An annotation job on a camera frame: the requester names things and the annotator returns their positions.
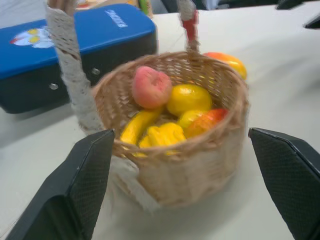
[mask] metal rivet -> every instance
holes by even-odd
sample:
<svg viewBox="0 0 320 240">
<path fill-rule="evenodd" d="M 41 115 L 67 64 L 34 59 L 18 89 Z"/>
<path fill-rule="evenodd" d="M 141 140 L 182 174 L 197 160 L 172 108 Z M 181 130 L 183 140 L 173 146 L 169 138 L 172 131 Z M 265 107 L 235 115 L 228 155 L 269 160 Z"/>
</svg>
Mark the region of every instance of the metal rivet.
<svg viewBox="0 0 320 240">
<path fill-rule="evenodd" d="M 93 68 L 93 69 L 91 70 L 91 72 L 92 72 L 92 74 L 94 74 L 94 75 L 99 75 L 99 74 L 100 74 L 100 70 L 97 69 L 97 68 Z"/>
<path fill-rule="evenodd" d="M 59 86 L 56 83 L 50 83 L 49 88 L 52 90 L 57 90 L 59 88 Z"/>
</svg>

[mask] orange fruit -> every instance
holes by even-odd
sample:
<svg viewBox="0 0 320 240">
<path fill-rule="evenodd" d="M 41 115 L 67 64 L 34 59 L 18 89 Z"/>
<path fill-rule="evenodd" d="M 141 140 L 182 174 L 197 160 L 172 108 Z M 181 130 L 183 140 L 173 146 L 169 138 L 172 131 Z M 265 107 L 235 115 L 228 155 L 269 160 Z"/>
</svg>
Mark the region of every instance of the orange fruit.
<svg viewBox="0 0 320 240">
<path fill-rule="evenodd" d="M 243 80 L 246 80 L 247 78 L 246 67 L 238 58 L 225 53 L 221 53 L 221 52 L 207 52 L 207 53 L 204 53 L 203 55 L 225 62 L 234 70 L 236 70 Z"/>
</svg>

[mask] yellow lemon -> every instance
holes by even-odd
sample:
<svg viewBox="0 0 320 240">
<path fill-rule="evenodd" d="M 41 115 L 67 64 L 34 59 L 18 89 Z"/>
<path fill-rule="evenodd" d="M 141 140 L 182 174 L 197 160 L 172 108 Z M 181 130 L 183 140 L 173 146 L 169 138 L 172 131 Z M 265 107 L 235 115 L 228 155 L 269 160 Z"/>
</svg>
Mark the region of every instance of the yellow lemon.
<svg viewBox="0 0 320 240">
<path fill-rule="evenodd" d="M 212 99 L 203 87 L 180 84 L 172 88 L 166 108 L 171 114 L 179 117 L 190 110 L 209 111 L 212 108 Z"/>
<path fill-rule="evenodd" d="M 202 110 L 190 110 L 183 113 L 177 124 L 181 126 L 183 129 L 186 129 L 192 124 L 197 118 L 201 117 L 203 114 L 205 114 L 207 111 Z"/>
</svg>

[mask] blue box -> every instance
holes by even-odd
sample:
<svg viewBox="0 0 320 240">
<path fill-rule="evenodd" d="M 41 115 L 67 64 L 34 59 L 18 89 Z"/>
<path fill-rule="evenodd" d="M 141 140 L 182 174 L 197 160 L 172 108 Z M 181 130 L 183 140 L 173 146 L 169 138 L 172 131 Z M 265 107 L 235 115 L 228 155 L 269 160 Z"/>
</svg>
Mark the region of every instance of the blue box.
<svg viewBox="0 0 320 240">
<path fill-rule="evenodd" d="M 156 26 L 130 4 L 77 12 L 83 70 L 91 84 L 120 64 L 157 51 Z M 11 114 L 64 101 L 68 93 L 45 20 L 0 29 L 0 106 Z"/>
</svg>

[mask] pink peach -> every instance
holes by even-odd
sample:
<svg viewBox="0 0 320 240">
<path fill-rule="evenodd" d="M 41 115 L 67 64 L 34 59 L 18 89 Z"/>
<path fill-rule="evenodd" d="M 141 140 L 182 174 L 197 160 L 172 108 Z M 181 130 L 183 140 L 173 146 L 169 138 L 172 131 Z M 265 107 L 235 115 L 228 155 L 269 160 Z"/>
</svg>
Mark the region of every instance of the pink peach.
<svg viewBox="0 0 320 240">
<path fill-rule="evenodd" d="M 133 79 L 132 95 L 145 109 L 155 109 L 169 101 L 172 91 L 170 77 L 148 66 L 139 67 Z"/>
</svg>

